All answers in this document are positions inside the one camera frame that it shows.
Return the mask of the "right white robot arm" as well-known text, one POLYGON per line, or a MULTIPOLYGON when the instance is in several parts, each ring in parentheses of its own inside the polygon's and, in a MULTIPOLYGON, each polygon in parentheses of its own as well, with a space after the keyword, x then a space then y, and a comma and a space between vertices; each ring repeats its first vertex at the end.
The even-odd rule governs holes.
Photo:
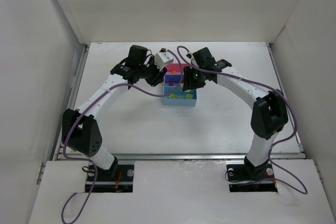
POLYGON ((228 165, 229 181, 244 182, 268 178, 271 168, 270 153, 273 143, 288 123, 287 100, 281 91, 242 76, 227 60, 215 60, 205 47, 196 52, 188 51, 183 60, 184 90, 194 90, 212 81, 242 99, 252 111, 250 126, 254 133, 251 147, 243 164, 228 165))

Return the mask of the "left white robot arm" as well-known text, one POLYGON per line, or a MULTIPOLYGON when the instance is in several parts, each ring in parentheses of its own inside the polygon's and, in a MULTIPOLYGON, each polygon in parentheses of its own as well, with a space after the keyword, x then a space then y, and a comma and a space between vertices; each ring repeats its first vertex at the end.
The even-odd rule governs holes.
POLYGON ((108 178, 117 173, 118 160, 103 146, 99 120, 132 85, 144 79, 154 87, 163 82, 167 66, 174 61, 165 49, 154 56, 148 49, 133 45, 128 56, 115 65, 103 85, 76 109, 62 115, 62 143, 93 161, 98 172, 108 178))

